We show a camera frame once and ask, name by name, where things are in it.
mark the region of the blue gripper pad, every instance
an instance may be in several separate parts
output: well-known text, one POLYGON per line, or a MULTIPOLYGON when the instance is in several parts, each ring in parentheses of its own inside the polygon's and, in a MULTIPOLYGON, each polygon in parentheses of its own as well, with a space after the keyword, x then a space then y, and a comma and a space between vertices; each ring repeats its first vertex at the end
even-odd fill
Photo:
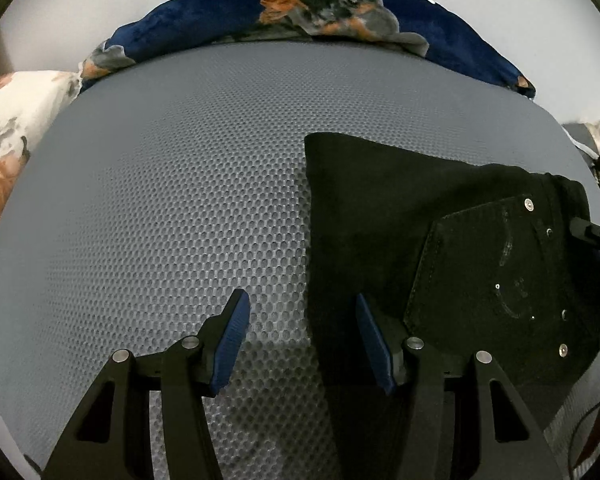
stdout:
POLYGON ((376 383, 391 395, 397 388, 391 370, 391 353, 362 294, 356 296, 356 319, 376 383))
POLYGON ((249 295, 242 291, 234 312, 226 324, 224 333, 216 347, 214 355, 214 373, 209 382, 209 389, 217 395, 221 388, 229 383, 229 377, 234 370, 238 350, 244 340, 249 324, 249 295))

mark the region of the metal rivet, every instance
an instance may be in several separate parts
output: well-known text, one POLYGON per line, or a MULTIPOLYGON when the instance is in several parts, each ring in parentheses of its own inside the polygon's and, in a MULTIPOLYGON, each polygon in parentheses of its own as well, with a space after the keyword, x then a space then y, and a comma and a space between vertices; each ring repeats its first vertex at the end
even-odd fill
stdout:
POLYGON ((113 352, 111 358, 117 363, 123 363, 129 359, 129 351, 125 349, 116 350, 113 352))
POLYGON ((182 346, 187 350, 191 350, 200 344, 200 339, 194 335, 187 336, 182 340, 182 346))
POLYGON ((488 365, 491 362, 491 354, 485 350, 480 350, 476 352, 475 358, 478 359, 481 363, 488 365))
POLYGON ((414 350, 422 350, 424 348, 424 341, 419 337, 410 337, 407 339, 407 346, 414 350))

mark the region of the gray cushion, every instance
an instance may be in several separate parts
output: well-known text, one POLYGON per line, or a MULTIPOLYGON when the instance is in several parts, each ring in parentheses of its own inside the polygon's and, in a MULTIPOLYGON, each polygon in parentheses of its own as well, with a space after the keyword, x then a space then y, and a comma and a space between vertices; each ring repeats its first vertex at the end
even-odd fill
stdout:
MULTIPOLYGON (((563 174, 600 223, 596 183, 551 115, 425 60, 270 42, 137 65, 58 117, 0 222, 0 412, 23 452, 46 463, 115 349, 163 350, 241 286, 247 338, 205 401, 224 477, 338 476, 304 315, 302 138, 316 131, 563 174)), ((157 396, 151 414, 159 480, 157 396)))

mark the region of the black cable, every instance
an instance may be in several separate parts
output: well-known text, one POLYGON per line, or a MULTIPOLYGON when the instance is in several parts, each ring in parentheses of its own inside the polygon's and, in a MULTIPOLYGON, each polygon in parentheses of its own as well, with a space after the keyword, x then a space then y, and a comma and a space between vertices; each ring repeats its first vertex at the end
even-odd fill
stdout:
POLYGON ((573 466, 571 465, 571 451, 573 448, 573 442, 576 439, 576 433, 580 429, 580 425, 584 422, 584 420, 591 415, 591 413, 595 412, 600 407, 600 402, 597 402, 592 408, 589 409, 587 413, 580 417, 580 420, 576 424, 576 427, 573 429, 573 433, 571 433, 571 439, 569 441, 569 447, 567 448, 567 469, 569 470, 569 480, 574 480, 573 475, 573 466))

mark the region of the gray mat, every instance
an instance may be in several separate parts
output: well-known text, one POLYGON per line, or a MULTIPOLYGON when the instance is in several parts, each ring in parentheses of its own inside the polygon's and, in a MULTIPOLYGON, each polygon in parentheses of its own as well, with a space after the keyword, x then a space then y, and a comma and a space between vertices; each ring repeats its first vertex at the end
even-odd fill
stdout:
MULTIPOLYGON (((132 67, 58 117, 0 222, 0 412, 23 452, 45 464, 115 349, 163 350, 241 286, 248 335, 205 401, 224 477, 339 476, 304 315, 302 138, 316 131, 563 174, 600 223, 596 184, 547 112, 427 61, 275 42, 132 67)), ((151 414, 159 480, 157 396, 151 414)))

